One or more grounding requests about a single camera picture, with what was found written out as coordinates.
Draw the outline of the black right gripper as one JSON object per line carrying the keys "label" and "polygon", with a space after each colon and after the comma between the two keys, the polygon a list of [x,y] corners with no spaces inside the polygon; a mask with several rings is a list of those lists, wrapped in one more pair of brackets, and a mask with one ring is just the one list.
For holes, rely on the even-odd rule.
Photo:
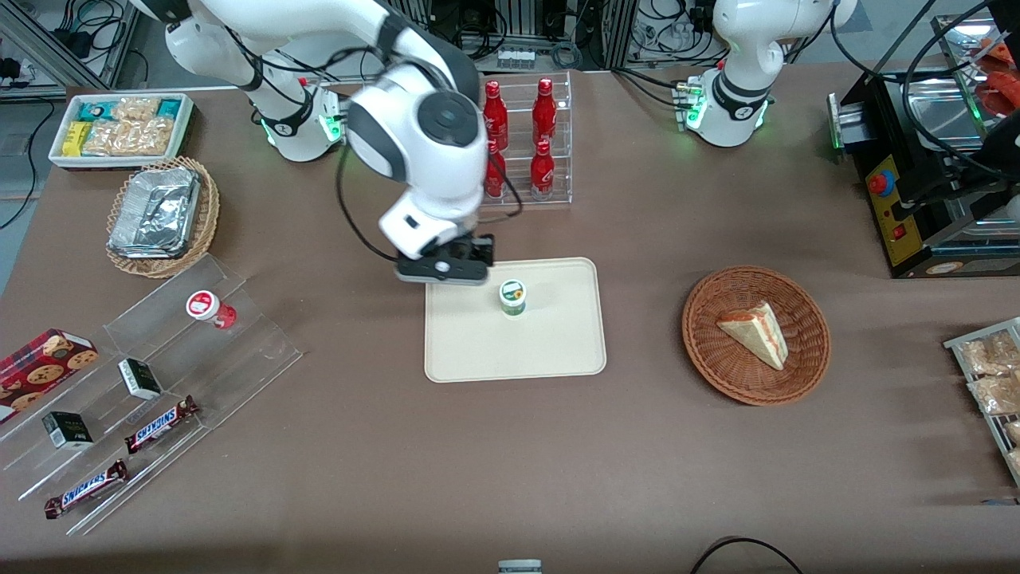
{"label": "black right gripper", "polygon": [[398,265],[428,265],[434,268],[434,262],[445,261],[451,266],[493,266],[495,247],[494,234],[461,234],[446,243],[434,239],[422,248],[418,258],[398,255]]}

